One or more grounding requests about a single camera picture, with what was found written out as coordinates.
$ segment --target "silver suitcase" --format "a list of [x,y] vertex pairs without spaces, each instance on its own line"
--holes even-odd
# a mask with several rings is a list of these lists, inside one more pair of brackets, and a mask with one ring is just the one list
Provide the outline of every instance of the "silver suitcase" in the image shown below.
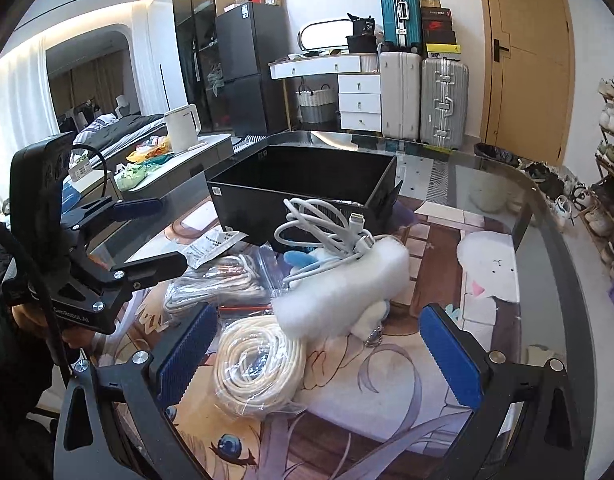
[[420,63],[418,54],[380,55],[383,136],[418,140],[420,121]]
[[452,59],[423,61],[420,140],[443,148],[460,148],[465,134],[469,71]]

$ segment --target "white drawer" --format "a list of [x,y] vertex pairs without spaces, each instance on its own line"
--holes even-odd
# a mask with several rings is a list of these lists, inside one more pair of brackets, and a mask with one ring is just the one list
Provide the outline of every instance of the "white drawer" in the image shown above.
[[338,94],[338,103],[341,112],[381,112],[380,94]]
[[347,74],[338,76],[341,94],[380,94],[380,74]]
[[326,56],[277,63],[269,67],[272,79],[302,75],[360,72],[360,56]]
[[362,112],[341,112],[340,127],[343,130],[381,131],[381,115]]

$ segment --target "tall black cabinet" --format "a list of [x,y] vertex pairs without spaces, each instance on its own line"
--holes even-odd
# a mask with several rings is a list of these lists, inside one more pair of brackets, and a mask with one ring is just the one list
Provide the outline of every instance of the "tall black cabinet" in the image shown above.
[[287,127],[282,83],[269,64],[289,54],[285,10],[247,4],[216,18],[225,95],[238,136],[270,135]]
[[216,16],[234,0],[173,0],[178,57],[187,94],[203,131],[231,128]]

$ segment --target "white charging cable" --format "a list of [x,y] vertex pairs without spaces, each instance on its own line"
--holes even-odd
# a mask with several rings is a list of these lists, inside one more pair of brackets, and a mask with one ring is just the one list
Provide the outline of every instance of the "white charging cable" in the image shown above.
[[[284,283],[301,280],[357,260],[372,248],[376,240],[386,236],[374,237],[365,229],[365,218],[362,215],[352,213],[347,221],[338,209],[324,200],[292,198],[283,200],[283,203],[289,209],[287,222],[276,229],[274,238],[279,243],[292,247],[323,247],[335,256],[303,267],[298,273],[287,276],[283,280]],[[319,208],[330,211],[340,223],[333,221]],[[290,227],[311,233],[318,241],[286,240],[281,234]]]
[[213,383],[221,406],[241,416],[282,411],[305,373],[306,348],[280,330],[276,316],[245,317],[221,335]]

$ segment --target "suitcase handle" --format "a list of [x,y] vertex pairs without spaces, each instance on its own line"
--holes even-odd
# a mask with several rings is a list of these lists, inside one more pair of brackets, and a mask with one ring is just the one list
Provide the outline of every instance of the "suitcase handle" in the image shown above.
[[405,0],[398,0],[396,1],[397,3],[397,12],[398,12],[398,19],[401,21],[406,21],[409,19],[409,6],[407,4],[407,1]]
[[449,117],[453,115],[453,99],[445,97],[445,100],[447,103],[441,102],[440,99],[434,99],[434,108],[436,108],[436,110],[445,110],[447,112],[445,117]]

